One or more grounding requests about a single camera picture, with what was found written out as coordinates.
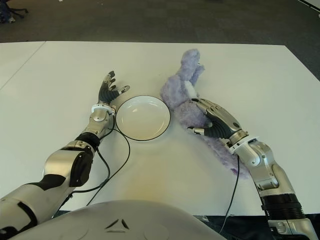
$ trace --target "plush bunny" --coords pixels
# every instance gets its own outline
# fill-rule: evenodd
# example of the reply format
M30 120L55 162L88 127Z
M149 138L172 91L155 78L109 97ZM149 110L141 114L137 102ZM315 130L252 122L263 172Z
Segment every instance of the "plush bunny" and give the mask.
M194 85L205 70L204 66L199 64L199 60L200 53L197 49L186 51L182 56L180 69L168 78L160 91L163 101L185 129L190 126L206 128L210 123L210 120L191 101L192 98L199 97ZM197 137L207 143L226 168L234 174L238 173L237 155L230 154L220 139L202 135ZM242 178L247 178L249 175L248 169L242 163L240 163L239 175Z

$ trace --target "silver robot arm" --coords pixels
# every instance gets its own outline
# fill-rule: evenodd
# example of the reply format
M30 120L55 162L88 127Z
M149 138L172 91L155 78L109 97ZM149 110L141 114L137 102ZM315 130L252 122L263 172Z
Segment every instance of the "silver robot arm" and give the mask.
M84 131L48 157L43 179L24 184L0 199L1 240L51 219L67 196L87 182L100 138L108 128L110 115L116 111L110 103L130 88L115 90L116 86L111 86L114 76L112 71L103 80L98 103L92 106Z
M275 239L318 240L311 221L303 213L295 191L266 144L243 131L239 122L223 107L205 99L193 99L212 120L210 128L190 127L194 134L227 139L229 151L236 153L248 168L259 193L270 230Z

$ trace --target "black cable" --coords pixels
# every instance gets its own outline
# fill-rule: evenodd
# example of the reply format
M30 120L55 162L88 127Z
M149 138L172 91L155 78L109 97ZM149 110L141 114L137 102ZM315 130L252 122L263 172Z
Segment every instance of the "black cable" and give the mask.
M112 128L108 128L110 131L109 131L107 134L103 135L103 136L100 138L100 141L101 141L102 139L104 139L106 136L108 136L109 134L111 134L111 132L115 129L116 118L115 118L115 116L112 116L112 117L113 117ZM104 157L101 155L101 153L100 153L100 151L99 151L99 148L97 147L95 150L96 150L96 152L98 153L99 157L101 158L101 160L103 161L104 165L106 166L106 168L107 168L107 170L108 170L108 177L106 178L106 179L108 179L108 178L110 177L110 167L109 167L108 163L106 162L106 160L104 159ZM94 190L97 190L97 189L101 188L101 186L103 185L103 183L104 183L105 181L106 181L106 180L104 180L104 181L103 181L102 183L100 183L98 186L93 187L93 188L90 188L90 189L87 189L87 190L75 190L75 191L72 191L72 192L68 195L66 201L68 201L70 198L72 198L72 197L73 197L73 194L89 193L89 192L91 192L91 191L94 191Z
M232 205L232 202L234 201L234 196L235 196L235 193L236 193L236 189L237 189L237 185L238 185L238 180L239 180L239 174L240 174L240 158L238 156L237 158L237 163L238 163L238 173L236 175L236 181L235 181L235 185L234 185L234 188L233 188L233 193L232 193L232 197L231 197L231 201L230 201L230 204L229 204L229 207L228 207L228 210L226 211L226 214L225 214L225 217L224 217L224 221L223 221L223 225L219 231L219 234L221 234L222 230L224 229L225 225L226 225L226 221L227 221L227 218L228 218L228 214L229 214L229 211L230 211L230 208L231 208L231 205Z
M100 137L100 141L102 140L102 139L104 139L106 136L108 136L109 134L111 134L112 133L112 131L115 129L115 124L116 124L116 117L113 115L112 116L113 117L113 124L112 124L112 128L110 129L110 128L108 128L108 129L110 129L110 131L106 134L106 135L103 135L102 137Z
M126 138L126 136L120 132L119 130L117 129L113 129L114 131L117 131L119 134L121 134L124 139L126 140L126 143L128 144L128 149L129 149L129 153L128 153L128 156L125 160L125 162L122 164L122 166L108 179L106 179L102 184L101 184L101 187L99 188L98 191L96 191L96 193L93 195L93 197L90 199L90 201L86 204L86 206L88 206L93 200L94 198L97 196L97 194L100 192L100 190L126 165L126 163L128 162L129 160L129 157L130 157L130 152L131 152L131 149L130 149L130 143L128 141L128 139Z
M106 160L104 159L104 157L101 155L98 147L96 148L96 152L98 153L98 155L101 158L102 162L104 163L104 165L108 169L108 175L107 175L106 179L109 179L110 178L110 167L109 167L108 163L106 162Z

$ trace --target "gray carpet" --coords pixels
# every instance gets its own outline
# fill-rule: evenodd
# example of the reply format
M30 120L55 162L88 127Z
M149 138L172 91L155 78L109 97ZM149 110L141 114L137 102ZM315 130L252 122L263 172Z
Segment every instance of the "gray carpet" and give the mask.
M320 18L297 0L11 0L24 19L0 42L120 41L285 45L320 79Z

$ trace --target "white table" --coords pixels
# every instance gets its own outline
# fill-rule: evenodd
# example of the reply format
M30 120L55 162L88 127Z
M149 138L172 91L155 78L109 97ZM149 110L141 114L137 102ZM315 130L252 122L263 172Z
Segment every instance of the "white table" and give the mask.
M200 50L206 68L196 90L260 136L285 169L305 213L320 213L320 83L277 45L46 42L0 91L0 195L42 178L46 158L87 125L109 71L115 70L117 85L131 85L116 105L137 95L159 97L191 48ZM159 138L130 144L128 164L95 203L144 199L196 215L225 214L236 176L176 119ZM114 172L127 156L126 142L113 133L100 151ZM96 156L82 189L105 177ZM63 209L82 207L92 195L75 194ZM252 180L241 179L230 213L263 215L260 205Z
M37 41L0 44L0 89L44 43Z

